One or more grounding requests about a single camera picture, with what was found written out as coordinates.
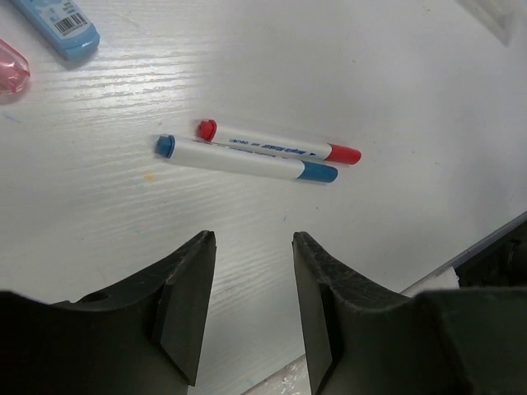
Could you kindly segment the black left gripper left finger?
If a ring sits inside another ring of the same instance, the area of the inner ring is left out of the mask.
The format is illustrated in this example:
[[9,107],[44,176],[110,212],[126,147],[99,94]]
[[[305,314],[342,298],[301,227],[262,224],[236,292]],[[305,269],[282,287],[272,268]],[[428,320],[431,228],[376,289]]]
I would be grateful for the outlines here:
[[4,394],[185,394],[196,383],[216,261],[203,231],[79,301],[1,294]]

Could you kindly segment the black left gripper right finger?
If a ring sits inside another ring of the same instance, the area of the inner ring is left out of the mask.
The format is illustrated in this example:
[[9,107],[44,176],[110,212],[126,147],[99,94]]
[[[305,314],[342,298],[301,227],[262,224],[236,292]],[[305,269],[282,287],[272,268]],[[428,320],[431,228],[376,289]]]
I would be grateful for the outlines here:
[[293,241],[314,394],[523,394],[526,291],[429,290],[407,297]]

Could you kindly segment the blue whiteboard marker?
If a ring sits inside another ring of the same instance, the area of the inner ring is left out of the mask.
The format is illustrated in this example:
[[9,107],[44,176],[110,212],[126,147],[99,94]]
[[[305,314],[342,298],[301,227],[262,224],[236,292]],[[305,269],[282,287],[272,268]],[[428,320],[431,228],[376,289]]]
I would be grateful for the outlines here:
[[204,170],[321,184],[330,184],[338,177],[338,170],[333,166],[241,151],[174,135],[159,136],[154,152],[173,165]]

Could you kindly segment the blue highlighter pen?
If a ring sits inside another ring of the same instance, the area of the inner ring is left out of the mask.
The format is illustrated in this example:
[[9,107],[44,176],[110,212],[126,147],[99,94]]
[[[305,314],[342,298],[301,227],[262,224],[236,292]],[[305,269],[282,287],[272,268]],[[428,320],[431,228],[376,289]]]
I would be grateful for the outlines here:
[[66,61],[82,61],[98,48],[95,25],[74,1],[13,0],[11,4]]

